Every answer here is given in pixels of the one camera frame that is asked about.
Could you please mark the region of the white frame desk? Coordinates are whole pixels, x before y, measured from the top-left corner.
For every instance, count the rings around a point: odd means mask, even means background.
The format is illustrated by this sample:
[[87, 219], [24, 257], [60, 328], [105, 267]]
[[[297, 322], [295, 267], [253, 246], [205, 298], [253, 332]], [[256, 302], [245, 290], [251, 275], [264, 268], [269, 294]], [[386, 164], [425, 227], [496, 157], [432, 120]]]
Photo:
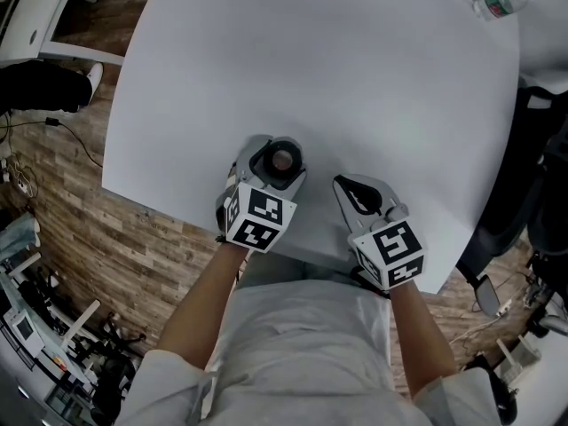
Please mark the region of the white frame desk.
[[100, 307], [100, 301], [94, 300], [76, 320], [67, 321], [67, 332], [64, 335], [56, 333], [23, 298], [16, 288], [15, 280], [25, 269], [41, 259], [36, 252], [24, 262], [7, 272], [0, 266], [0, 287], [6, 294], [11, 305], [3, 318], [8, 328], [15, 334], [17, 341], [31, 357], [43, 354], [61, 369], [66, 375], [72, 375], [83, 385], [92, 388], [97, 383], [97, 376], [91, 371], [91, 366], [82, 369], [70, 358], [69, 345], [83, 328], [87, 320]]

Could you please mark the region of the small white table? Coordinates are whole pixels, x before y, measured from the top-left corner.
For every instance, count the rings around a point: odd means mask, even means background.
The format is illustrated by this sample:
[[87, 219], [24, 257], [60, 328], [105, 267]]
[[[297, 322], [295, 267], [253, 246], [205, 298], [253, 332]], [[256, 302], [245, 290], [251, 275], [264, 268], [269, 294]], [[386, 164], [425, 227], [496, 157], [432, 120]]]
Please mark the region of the small white table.
[[68, 0], [19, 0], [0, 30], [0, 65], [30, 59], [84, 59], [120, 66], [123, 57], [91, 48], [53, 40]]

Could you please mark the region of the clear plastic water bottle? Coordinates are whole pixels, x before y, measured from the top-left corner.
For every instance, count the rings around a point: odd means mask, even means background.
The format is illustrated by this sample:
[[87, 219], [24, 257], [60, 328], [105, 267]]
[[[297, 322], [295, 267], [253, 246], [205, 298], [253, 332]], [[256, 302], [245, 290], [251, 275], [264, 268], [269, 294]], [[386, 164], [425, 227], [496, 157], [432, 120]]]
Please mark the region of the clear plastic water bottle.
[[519, 12], [533, 0], [476, 0], [474, 13], [483, 20], [498, 20]]

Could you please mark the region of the person's right forearm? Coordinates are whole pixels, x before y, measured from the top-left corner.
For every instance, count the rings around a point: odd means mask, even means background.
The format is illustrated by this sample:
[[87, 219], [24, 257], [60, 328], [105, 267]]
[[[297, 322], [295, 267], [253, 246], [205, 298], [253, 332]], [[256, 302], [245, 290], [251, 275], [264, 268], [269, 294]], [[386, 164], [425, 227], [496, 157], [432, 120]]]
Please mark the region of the person's right forearm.
[[413, 281], [390, 291], [407, 387], [412, 398], [429, 384], [457, 372], [444, 337]]

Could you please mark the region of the black office chair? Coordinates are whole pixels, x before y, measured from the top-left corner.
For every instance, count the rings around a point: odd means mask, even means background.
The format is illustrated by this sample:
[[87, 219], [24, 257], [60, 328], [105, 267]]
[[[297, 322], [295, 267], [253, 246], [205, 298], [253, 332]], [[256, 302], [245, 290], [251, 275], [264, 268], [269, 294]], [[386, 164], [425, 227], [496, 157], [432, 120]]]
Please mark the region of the black office chair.
[[509, 140], [493, 190], [456, 265], [487, 316], [501, 305], [484, 273], [521, 234], [535, 276], [568, 303], [568, 91], [517, 91]]

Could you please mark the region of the black tape roll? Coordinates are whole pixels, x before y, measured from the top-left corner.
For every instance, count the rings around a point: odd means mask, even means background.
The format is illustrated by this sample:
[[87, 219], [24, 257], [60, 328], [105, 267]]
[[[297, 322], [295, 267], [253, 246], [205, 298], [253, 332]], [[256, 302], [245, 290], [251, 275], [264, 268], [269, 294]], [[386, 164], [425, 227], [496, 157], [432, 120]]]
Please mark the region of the black tape roll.
[[303, 166], [301, 147], [290, 138], [278, 138], [270, 142], [263, 155], [263, 167], [272, 178], [288, 180]]

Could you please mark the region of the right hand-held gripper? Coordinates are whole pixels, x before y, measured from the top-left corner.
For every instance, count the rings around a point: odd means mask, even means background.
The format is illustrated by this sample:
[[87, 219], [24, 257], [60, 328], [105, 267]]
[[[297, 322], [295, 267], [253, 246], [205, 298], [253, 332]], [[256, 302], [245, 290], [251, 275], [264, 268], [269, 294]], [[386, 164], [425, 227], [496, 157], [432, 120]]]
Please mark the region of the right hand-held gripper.
[[333, 190], [351, 231], [348, 243], [380, 290], [423, 274], [425, 239], [406, 204], [396, 205], [396, 194], [385, 182], [359, 174], [337, 175]]

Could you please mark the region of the person's grey shirt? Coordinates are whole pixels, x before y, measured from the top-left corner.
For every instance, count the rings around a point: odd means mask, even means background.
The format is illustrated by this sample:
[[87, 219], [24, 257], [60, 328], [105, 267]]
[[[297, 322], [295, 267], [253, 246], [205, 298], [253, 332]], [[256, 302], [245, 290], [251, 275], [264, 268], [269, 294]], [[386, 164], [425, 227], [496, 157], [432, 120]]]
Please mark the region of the person's grey shirt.
[[479, 368], [399, 395], [388, 318], [384, 299], [335, 282], [238, 289], [211, 369], [148, 352], [115, 426], [501, 426]]

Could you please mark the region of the person's left forearm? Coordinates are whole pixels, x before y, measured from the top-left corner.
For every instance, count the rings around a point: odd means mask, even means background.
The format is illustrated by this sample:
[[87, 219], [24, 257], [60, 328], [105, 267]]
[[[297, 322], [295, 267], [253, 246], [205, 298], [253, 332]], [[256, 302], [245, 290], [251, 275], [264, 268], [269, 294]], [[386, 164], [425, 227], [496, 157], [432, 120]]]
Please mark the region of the person's left forearm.
[[157, 348], [203, 369], [215, 349], [236, 275], [248, 250], [223, 243], [170, 316]]

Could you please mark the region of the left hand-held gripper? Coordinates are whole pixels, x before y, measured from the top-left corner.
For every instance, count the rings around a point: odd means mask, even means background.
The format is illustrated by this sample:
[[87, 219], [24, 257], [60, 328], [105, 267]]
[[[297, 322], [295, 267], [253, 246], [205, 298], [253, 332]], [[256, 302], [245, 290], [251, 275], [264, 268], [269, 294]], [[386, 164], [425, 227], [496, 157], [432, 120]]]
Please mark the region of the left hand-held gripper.
[[272, 142], [270, 135], [249, 137], [231, 166], [225, 190], [216, 200], [217, 226], [222, 239], [246, 249], [266, 253], [289, 228], [296, 213], [295, 196], [307, 178], [298, 169], [253, 167]]

